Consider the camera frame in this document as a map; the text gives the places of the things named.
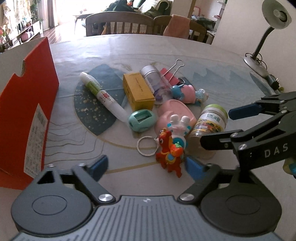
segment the gray gripper base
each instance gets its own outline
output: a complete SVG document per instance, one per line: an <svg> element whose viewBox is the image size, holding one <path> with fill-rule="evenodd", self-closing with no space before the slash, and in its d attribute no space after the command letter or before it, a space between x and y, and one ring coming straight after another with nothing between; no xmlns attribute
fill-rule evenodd
<svg viewBox="0 0 296 241"><path fill-rule="evenodd" d="M274 233L250 238L222 233L205 222L195 206L180 204L172 196L122 196L115 204L100 206L88 223L72 233L52 238L19 233L14 238L14 241L37 240L280 241L281 239Z"/></svg>

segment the orange towel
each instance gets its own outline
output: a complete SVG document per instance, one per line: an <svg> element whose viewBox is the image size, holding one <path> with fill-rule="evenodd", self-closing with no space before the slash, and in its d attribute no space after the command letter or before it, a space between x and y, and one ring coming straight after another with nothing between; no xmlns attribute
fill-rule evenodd
<svg viewBox="0 0 296 241"><path fill-rule="evenodd" d="M173 14L168 26L163 33L164 36L188 39L190 19Z"/></svg>

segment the wooden floor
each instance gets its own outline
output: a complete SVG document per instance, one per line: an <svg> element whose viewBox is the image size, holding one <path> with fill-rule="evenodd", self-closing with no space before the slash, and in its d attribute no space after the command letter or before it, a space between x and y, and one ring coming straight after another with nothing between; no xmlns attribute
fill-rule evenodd
<svg viewBox="0 0 296 241"><path fill-rule="evenodd" d="M62 41L70 41L74 39L83 38L86 35L85 27L81 25L81 20L78 19L75 33L74 21L63 23L55 28L48 29L41 34L40 37L48 37L49 44L54 44Z"/></svg>

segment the metal clip handle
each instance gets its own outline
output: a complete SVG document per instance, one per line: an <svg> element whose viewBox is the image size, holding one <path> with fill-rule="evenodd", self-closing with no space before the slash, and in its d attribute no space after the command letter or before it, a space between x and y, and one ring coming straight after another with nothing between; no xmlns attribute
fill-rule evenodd
<svg viewBox="0 0 296 241"><path fill-rule="evenodd" d="M181 67L184 67L184 65L185 65L185 63L181 60L181 59L177 59L176 60L176 63L163 75L163 76L165 76L168 72L170 72L170 70L173 68L173 67L175 67L176 65L177 65L177 63L178 63L178 61L181 61L182 63L183 63L183 65L180 65L177 69L176 69L176 71L173 73L173 75L172 75L172 77L169 79L169 82L171 81L171 79L175 76L175 74L177 73L177 71L179 70L179 68L181 68Z"/></svg>

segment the barcode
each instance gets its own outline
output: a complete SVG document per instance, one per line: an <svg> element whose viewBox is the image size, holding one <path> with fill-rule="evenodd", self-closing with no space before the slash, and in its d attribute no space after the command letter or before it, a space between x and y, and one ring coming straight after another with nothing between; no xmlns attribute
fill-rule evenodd
<svg viewBox="0 0 296 241"><path fill-rule="evenodd" d="M44 127L44 125L45 125L45 119L44 119L42 113L40 112L40 110L38 110L37 118L38 118L38 120L40 121L40 123L41 123L41 124L43 125L43 127Z"/></svg>

